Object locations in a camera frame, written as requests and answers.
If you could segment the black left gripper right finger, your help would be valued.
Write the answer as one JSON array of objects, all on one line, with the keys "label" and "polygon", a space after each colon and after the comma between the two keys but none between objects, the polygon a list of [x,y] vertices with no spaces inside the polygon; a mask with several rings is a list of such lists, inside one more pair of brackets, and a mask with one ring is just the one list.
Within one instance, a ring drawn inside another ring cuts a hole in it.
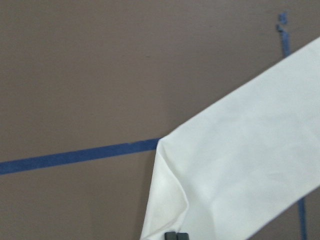
[{"label": "black left gripper right finger", "polygon": [[189,234],[186,232],[177,232],[176,239],[177,240],[189,240]]}]

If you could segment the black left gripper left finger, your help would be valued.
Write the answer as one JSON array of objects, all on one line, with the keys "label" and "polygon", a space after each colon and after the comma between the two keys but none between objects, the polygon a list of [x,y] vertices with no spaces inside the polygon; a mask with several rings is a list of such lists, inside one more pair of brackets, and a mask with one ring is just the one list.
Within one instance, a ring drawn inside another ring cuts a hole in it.
[{"label": "black left gripper left finger", "polygon": [[177,233],[174,231],[166,232],[164,234],[164,239],[165,240],[177,240]]}]

